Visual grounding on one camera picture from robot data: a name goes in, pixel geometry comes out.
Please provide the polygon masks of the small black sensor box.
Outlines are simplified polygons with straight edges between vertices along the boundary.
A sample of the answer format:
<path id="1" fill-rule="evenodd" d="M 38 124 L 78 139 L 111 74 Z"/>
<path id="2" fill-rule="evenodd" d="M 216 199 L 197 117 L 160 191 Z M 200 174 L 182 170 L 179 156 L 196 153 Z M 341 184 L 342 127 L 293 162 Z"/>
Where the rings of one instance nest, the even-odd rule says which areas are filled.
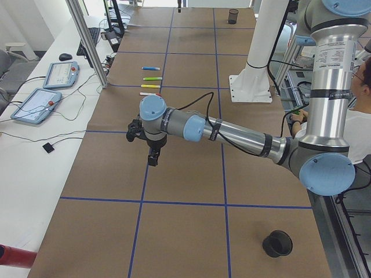
<path id="1" fill-rule="evenodd" d="M 42 146 L 42 148 L 47 152 L 47 153 L 51 153 L 54 151 L 54 147 L 51 143 L 47 142 L 46 144 L 44 144 Z"/>

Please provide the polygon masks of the far blue teach pendant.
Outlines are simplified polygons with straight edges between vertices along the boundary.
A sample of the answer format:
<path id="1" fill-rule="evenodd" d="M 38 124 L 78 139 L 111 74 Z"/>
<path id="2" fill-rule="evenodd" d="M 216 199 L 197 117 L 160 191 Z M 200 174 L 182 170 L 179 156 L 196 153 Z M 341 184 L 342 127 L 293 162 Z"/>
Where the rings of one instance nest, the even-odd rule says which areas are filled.
<path id="1" fill-rule="evenodd" d="M 44 89 L 72 87 L 78 79 L 79 65 L 76 61 L 51 63 L 43 83 Z"/>

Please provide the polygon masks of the blue marker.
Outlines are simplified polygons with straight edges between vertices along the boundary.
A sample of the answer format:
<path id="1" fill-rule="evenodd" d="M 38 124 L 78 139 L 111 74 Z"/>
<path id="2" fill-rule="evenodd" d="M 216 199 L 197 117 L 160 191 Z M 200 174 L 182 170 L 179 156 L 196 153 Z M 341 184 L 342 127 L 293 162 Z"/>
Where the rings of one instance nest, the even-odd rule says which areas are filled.
<path id="1" fill-rule="evenodd" d="M 160 71 L 160 67 L 142 67 L 142 70 L 147 70 L 147 71 Z"/>

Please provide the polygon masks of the near blue teach pendant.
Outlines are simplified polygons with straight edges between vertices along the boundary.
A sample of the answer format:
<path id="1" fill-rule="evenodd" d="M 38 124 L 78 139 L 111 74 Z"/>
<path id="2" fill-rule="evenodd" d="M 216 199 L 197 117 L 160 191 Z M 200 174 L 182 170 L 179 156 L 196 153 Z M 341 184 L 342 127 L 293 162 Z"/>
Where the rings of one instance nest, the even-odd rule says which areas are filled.
<path id="1" fill-rule="evenodd" d="M 61 98 L 60 92 L 36 88 L 11 114 L 10 118 L 34 125 L 41 124 L 55 109 Z"/>

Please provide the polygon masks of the black computer mouse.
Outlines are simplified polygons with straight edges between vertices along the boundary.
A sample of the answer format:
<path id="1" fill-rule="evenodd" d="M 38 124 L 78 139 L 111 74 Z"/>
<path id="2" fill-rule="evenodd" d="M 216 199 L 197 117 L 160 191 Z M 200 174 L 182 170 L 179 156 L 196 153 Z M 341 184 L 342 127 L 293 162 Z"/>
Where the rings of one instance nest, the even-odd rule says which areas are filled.
<path id="1" fill-rule="evenodd" d="M 72 59 L 72 55 L 68 53 L 62 53 L 59 55 L 59 60 L 60 61 L 68 61 Z"/>

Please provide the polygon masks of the brown paper table mat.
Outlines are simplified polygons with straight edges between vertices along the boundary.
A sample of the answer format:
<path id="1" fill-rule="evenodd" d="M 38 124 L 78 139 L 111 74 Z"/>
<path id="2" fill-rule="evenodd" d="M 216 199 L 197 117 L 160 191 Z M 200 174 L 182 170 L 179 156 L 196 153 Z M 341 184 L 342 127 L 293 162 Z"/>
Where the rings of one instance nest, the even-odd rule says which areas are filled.
<path id="1" fill-rule="evenodd" d="M 208 139 L 169 136 L 158 165 L 128 142 L 142 66 L 161 68 L 167 105 L 277 136 L 283 108 L 234 103 L 228 77 L 245 66 L 251 9 L 140 8 L 124 37 L 30 277 L 330 277 L 308 193 L 265 158 Z M 269 257 L 286 232 L 293 250 Z"/>

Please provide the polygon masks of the seated person in white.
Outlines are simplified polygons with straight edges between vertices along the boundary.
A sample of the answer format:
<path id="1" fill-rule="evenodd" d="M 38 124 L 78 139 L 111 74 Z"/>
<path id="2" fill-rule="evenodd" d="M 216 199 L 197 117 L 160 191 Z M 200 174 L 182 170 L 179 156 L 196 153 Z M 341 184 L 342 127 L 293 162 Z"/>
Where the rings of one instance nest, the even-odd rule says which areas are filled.
<path id="1" fill-rule="evenodd" d="M 359 164 L 370 155 L 370 59 L 354 69 L 351 93 L 356 102 L 346 114 L 344 139 L 350 146 L 348 158 Z"/>

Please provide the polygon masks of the black solid cup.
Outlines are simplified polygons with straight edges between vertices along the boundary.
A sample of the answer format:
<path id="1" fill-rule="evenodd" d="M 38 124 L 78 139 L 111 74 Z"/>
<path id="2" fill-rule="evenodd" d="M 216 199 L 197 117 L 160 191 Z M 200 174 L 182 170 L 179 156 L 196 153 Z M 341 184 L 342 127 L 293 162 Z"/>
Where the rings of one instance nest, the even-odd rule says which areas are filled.
<path id="1" fill-rule="evenodd" d="M 262 247 L 269 257 L 278 258 L 292 252 L 293 242 L 286 232 L 275 230 L 263 240 Z"/>

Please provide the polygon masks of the red thermos bottle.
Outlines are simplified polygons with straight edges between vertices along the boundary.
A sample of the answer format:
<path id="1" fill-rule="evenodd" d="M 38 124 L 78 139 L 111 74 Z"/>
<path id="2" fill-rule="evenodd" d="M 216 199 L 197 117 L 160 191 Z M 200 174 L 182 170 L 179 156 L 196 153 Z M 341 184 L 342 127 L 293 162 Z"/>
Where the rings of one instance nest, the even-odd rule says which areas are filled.
<path id="1" fill-rule="evenodd" d="M 36 257 L 36 252 L 1 245 L 1 265 L 30 269 Z"/>

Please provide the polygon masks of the aluminium frame post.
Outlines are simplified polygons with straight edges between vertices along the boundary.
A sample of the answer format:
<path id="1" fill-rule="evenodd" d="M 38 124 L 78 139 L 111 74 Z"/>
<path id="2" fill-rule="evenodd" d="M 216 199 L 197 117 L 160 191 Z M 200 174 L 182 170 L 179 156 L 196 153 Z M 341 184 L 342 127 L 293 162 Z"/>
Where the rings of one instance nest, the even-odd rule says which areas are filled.
<path id="1" fill-rule="evenodd" d="M 98 57 L 95 44 L 93 43 L 92 37 L 90 36 L 90 32 L 86 25 L 86 21 L 84 19 L 79 2 L 76 0 L 66 0 L 66 4 L 75 23 L 81 41 L 88 54 L 88 60 L 90 61 L 102 88 L 105 89 L 108 85 L 107 76 Z"/>

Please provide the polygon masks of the blue teach pendant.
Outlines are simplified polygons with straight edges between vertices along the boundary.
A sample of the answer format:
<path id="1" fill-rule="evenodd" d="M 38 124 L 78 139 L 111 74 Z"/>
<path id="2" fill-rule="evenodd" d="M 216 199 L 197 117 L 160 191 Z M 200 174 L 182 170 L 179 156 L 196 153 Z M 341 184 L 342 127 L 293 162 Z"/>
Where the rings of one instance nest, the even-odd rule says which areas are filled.
<path id="1" fill-rule="evenodd" d="M 79 65 L 76 61 L 51 63 L 43 83 L 44 89 L 72 87 L 78 79 Z"/>
<path id="2" fill-rule="evenodd" d="M 34 125 L 41 124 L 55 109 L 61 98 L 60 92 L 36 88 L 11 114 L 10 118 Z"/>

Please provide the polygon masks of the yellow marker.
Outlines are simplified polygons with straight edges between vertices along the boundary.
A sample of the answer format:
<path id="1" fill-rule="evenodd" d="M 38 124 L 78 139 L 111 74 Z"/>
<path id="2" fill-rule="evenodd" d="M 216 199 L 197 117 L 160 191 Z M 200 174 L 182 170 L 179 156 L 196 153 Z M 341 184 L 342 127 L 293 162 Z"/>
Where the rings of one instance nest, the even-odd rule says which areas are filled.
<path id="1" fill-rule="evenodd" d="M 141 85 L 142 88 L 151 88 L 151 89 L 160 89 L 161 86 L 160 85 L 146 85 L 146 84 L 143 84 Z"/>

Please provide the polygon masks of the red capped white marker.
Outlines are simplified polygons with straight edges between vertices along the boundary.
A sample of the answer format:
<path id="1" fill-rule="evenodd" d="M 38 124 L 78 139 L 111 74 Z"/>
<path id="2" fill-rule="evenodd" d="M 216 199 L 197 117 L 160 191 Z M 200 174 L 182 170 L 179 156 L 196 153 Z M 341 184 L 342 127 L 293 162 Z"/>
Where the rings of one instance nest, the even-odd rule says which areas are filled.
<path id="1" fill-rule="evenodd" d="M 161 97 L 161 94 L 159 94 L 159 93 L 140 92 L 139 95 L 140 96 L 159 96 L 159 97 Z"/>

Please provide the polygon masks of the green marker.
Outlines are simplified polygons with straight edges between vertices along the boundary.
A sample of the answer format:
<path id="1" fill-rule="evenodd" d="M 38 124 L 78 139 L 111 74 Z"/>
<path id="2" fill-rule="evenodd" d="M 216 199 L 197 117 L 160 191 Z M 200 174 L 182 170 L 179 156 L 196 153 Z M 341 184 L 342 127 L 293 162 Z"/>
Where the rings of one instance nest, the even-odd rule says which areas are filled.
<path id="1" fill-rule="evenodd" d="M 143 81 L 161 81 L 163 77 L 144 77 Z"/>

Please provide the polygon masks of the black mesh pen cup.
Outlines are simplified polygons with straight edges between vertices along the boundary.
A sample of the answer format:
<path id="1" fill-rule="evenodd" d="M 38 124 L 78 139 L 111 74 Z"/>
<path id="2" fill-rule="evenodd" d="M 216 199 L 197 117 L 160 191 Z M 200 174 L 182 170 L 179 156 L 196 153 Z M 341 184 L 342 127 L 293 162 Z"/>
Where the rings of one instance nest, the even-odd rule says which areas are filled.
<path id="1" fill-rule="evenodd" d="M 228 24 L 236 24 L 238 19 L 239 10 L 230 9 L 228 11 Z"/>

